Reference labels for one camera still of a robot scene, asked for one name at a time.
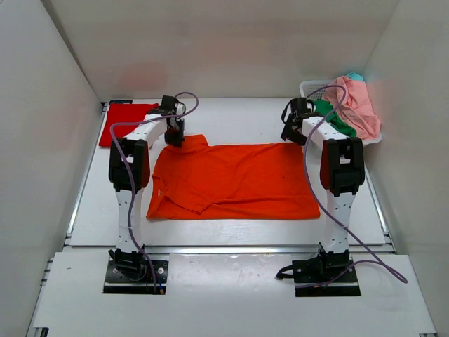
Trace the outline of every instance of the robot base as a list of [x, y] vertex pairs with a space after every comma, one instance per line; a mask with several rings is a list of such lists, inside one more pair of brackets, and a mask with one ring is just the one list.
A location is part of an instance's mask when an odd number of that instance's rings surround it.
[[146, 268], [144, 268], [146, 272], [144, 271], [142, 276], [133, 279], [125, 276], [122, 272], [119, 272], [113, 260], [109, 260], [107, 264], [103, 293], [165, 295], [168, 276], [168, 261], [153, 260], [152, 262], [154, 271], [156, 275], [160, 277], [162, 284], [162, 286], [160, 286], [159, 281], [156, 281], [156, 293], [154, 293], [153, 276], [147, 261], [145, 261]]
[[320, 257], [311, 258], [309, 260], [294, 260], [293, 279], [295, 281], [296, 297], [319, 297], [319, 296], [360, 296], [360, 288], [358, 286], [357, 274], [355, 268], [351, 268], [344, 273], [339, 279], [327, 286], [318, 286], [314, 288], [302, 288], [308, 284], [317, 284], [327, 282], [337, 277], [341, 271], [320, 273], [322, 260]]

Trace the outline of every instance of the red towel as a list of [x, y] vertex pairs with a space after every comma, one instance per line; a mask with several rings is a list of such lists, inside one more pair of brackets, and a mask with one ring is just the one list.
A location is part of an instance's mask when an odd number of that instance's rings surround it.
[[148, 218], [308, 219], [320, 216], [294, 143], [167, 146], [153, 174]]
[[[112, 137], [109, 128], [112, 124], [120, 121], [143, 121], [147, 112], [158, 106], [158, 104], [111, 104], [98, 146], [111, 147]], [[137, 125], [117, 126], [114, 129], [114, 133], [117, 138], [125, 137], [137, 127]]]

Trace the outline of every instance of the white tabletop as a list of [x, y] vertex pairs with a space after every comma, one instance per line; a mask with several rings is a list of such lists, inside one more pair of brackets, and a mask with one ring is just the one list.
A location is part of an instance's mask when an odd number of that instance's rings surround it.
[[[192, 99], [183, 99], [187, 107]], [[158, 100], [134, 100], [154, 103]], [[282, 142], [281, 112], [287, 98], [201, 99], [197, 111], [186, 117], [185, 134], [205, 135], [209, 145]], [[149, 151], [153, 169], [166, 146], [163, 137]], [[320, 200], [326, 193], [319, 182], [321, 153], [308, 154], [311, 182]], [[72, 246], [114, 246], [118, 233], [118, 205], [108, 180], [109, 149], [97, 147], [74, 223]], [[313, 220], [147, 220], [152, 181], [142, 200], [142, 235], [151, 246], [213, 245], [317, 245], [324, 229], [324, 216]], [[380, 219], [364, 183], [356, 196], [350, 228], [367, 244], [384, 244]]]
[[[103, 294], [107, 250], [57, 253], [35, 327], [56, 336], [418, 337], [435, 333], [407, 256], [383, 255], [409, 283], [358, 265], [361, 296], [296, 298], [274, 275], [287, 255], [171, 255], [165, 296]], [[356, 254], [354, 260], [366, 259]]]

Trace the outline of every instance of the plastic basket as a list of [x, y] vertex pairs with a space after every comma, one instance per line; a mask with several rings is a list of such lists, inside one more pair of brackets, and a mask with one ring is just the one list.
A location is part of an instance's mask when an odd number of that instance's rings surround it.
[[[316, 89], [323, 88], [324, 86], [327, 86], [330, 82], [332, 82], [332, 79], [315, 79], [313, 81], [304, 81], [300, 84], [300, 93], [301, 97], [307, 97], [311, 92], [315, 91]], [[310, 98], [312, 100], [319, 100], [324, 94], [324, 89], [320, 90], [316, 93], [314, 93]], [[363, 146], [366, 146], [368, 144], [375, 144], [382, 140], [382, 134], [379, 132], [379, 136], [376, 139], [373, 140], [363, 140]]]

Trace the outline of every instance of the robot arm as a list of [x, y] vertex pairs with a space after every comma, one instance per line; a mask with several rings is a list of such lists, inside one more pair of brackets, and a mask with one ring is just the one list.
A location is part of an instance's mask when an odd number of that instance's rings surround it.
[[[184, 119], [176, 116], [183, 113], [185, 106], [176, 98], [164, 96], [158, 108], [148, 111], [145, 121], [158, 116], [172, 116], [138, 126], [125, 138], [119, 138], [119, 144], [127, 157], [135, 182], [135, 200], [131, 209], [131, 229], [140, 247], [144, 247], [141, 230], [141, 203], [144, 188], [149, 182], [149, 148], [156, 139], [164, 134], [167, 144], [182, 147], [184, 140]], [[135, 277], [142, 274], [142, 254], [130, 237], [128, 211], [131, 201], [131, 186], [128, 172], [115, 143], [111, 144], [109, 157], [109, 180], [114, 186], [119, 204], [119, 235], [115, 251], [109, 251], [116, 268], [125, 275]]]
[[[313, 127], [323, 117], [314, 113], [313, 102], [305, 98], [291, 100], [289, 105], [291, 113], [281, 137], [304, 145]], [[326, 209], [332, 217], [349, 227], [352, 203], [365, 179], [362, 142], [359, 138], [346, 137], [326, 122], [311, 135], [311, 141], [322, 151], [320, 181], [327, 190]], [[326, 215], [318, 257], [307, 264], [315, 265], [311, 272], [319, 274], [319, 281], [333, 278], [350, 264], [347, 235], [344, 228]]]

